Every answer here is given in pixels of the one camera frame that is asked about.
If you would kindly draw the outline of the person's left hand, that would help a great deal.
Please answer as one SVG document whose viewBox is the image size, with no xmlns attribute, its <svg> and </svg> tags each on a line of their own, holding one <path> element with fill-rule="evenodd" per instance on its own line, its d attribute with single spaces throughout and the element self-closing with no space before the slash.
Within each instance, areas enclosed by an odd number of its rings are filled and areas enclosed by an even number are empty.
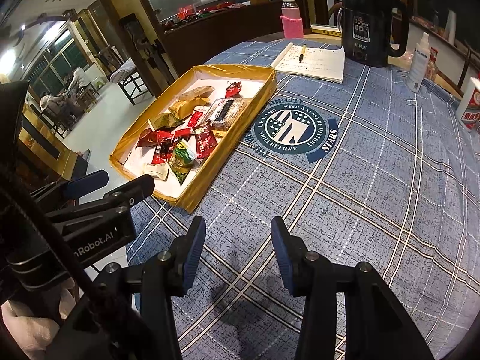
<svg viewBox="0 0 480 360">
<path fill-rule="evenodd" d="M 34 317 L 28 306 L 19 301 L 1 305 L 2 320 L 13 339 L 29 359 L 44 359 L 47 346 L 59 331 L 52 319 Z"/>
</svg>

